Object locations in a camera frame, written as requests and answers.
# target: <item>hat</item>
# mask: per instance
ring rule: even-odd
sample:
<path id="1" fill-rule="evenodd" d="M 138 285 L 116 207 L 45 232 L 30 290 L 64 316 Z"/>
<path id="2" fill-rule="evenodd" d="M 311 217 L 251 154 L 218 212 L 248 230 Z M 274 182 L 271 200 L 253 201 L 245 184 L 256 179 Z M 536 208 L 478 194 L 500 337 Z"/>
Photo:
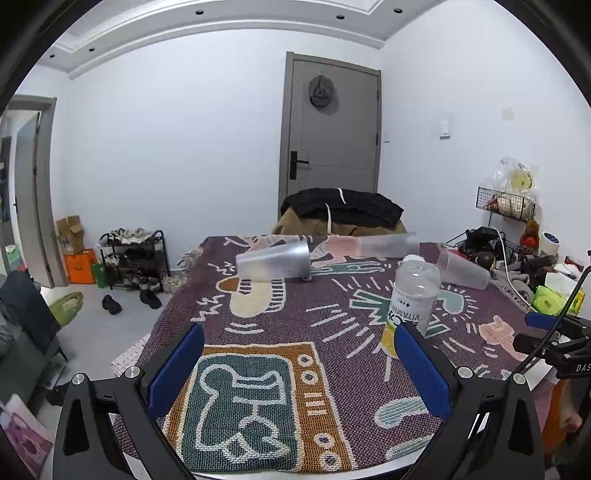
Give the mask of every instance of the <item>hat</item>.
<path id="1" fill-rule="evenodd" d="M 310 81 L 310 102 L 316 107 L 330 105 L 333 100 L 335 86 L 328 78 L 318 75 Z"/>

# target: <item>gray door frame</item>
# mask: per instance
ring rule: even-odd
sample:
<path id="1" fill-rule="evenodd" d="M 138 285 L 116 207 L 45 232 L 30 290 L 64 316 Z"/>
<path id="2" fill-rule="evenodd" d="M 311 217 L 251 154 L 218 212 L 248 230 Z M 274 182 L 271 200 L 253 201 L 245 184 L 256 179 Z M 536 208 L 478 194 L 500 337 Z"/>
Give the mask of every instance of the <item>gray door frame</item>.
<path id="1" fill-rule="evenodd" d="M 290 168 L 291 97 L 293 90 L 294 63 L 296 60 L 323 63 L 325 65 L 357 70 L 358 72 L 374 75 L 378 78 L 378 146 L 375 152 L 374 193 L 378 191 L 379 158 L 382 144 L 382 71 L 362 67 L 361 65 L 355 65 L 354 63 L 347 63 L 345 61 L 324 59 L 322 57 L 314 57 L 310 55 L 300 55 L 289 51 L 287 52 L 285 59 L 285 85 L 283 87 L 283 114 L 281 116 L 281 146 L 279 153 L 279 205 L 277 207 L 277 218 L 281 217 L 281 204 L 287 197 L 287 183 Z"/>
<path id="2" fill-rule="evenodd" d="M 56 112 L 56 103 L 57 98 L 55 97 L 48 98 L 32 95 L 15 95 L 9 102 L 7 110 L 31 110 L 41 112 L 39 135 L 37 138 L 37 156 L 35 159 L 35 165 L 37 166 L 35 188 L 37 189 L 38 227 L 41 235 L 41 245 L 43 250 L 45 250 L 46 261 L 49 267 L 48 274 L 53 283 L 53 285 L 50 285 L 49 287 L 65 287 L 70 283 L 67 279 L 64 264 L 61 260 L 53 210 L 51 207 L 51 132 L 53 130 L 53 118 Z"/>

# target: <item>plastic bag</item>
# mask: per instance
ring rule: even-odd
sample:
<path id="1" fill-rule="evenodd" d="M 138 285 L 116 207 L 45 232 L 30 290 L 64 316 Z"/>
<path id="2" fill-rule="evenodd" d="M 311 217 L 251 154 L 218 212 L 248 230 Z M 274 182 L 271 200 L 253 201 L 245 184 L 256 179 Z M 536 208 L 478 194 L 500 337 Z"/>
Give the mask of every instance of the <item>plastic bag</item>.
<path id="1" fill-rule="evenodd" d="M 503 157 L 492 178 L 486 179 L 483 186 L 499 192 L 520 195 L 536 202 L 537 190 L 534 181 L 536 175 L 536 168 L 528 168 L 511 157 Z M 506 208 L 511 210 L 512 206 L 507 205 Z"/>

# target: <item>gray door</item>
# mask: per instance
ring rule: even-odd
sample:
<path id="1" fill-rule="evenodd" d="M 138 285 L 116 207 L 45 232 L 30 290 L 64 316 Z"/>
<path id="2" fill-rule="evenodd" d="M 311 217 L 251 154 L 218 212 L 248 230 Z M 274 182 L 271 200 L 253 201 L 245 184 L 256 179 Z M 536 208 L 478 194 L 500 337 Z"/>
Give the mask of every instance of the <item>gray door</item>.
<path id="1" fill-rule="evenodd" d="M 41 285 L 52 287 L 53 282 L 47 271 L 45 250 L 39 230 L 37 188 L 35 187 L 39 116 L 39 113 L 34 115 L 17 133 L 14 193 L 18 236 L 25 266 Z"/>
<path id="2" fill-rule="evenodd" d="M 310 81 L 318 75 L 330 79 L 335 87 L 331 104 L 323 108 L 310 101 Z M 288 167 L 282 168 L 287 195 L 313 187 L 376 192 L 379 72 L 294 55 L 291 80 Z"/>

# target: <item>sneaker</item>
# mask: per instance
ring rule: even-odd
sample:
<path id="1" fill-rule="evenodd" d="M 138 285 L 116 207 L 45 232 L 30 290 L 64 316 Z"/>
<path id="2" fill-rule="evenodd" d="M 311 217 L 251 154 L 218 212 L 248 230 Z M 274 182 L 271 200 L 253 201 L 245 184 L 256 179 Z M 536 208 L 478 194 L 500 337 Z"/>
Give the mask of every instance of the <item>sneaker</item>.
<path id="1" fill-rule="evenodd" d="M 162 302 L 152 290 L 142 290 L 139 299 L 153 310 L 158 310 L 162 306 Z"/>
<path id="2" fill-rule="evenodd" d="M 178 281 L 178 277 L 171 277 L 170 278 L 170 293 L 174 295 L 176 292 L 178 292 L 179 288 L 180 288 L 180 282 Z"/>
<path id="3" fill-rule="evenodd" d="M 111 295 L 105 295 L 103 299 L 103 308 L 108 310 L 111 315 L 117 315 L 123 308 L 117 303 Z"/>
<path id="4" fill-rule="evenodd" d="M 161 292 L 162 289 L 160 288 L 160 281 L 157 278 L 150 278 L 150 290 L 152 290 L 155 293 Z"/>
<path id="5" fill-rule="evenodd" d="M 162 281 L 162 288 L 164 293 L 170 293 L 170 277 L 164 277 Z"/>

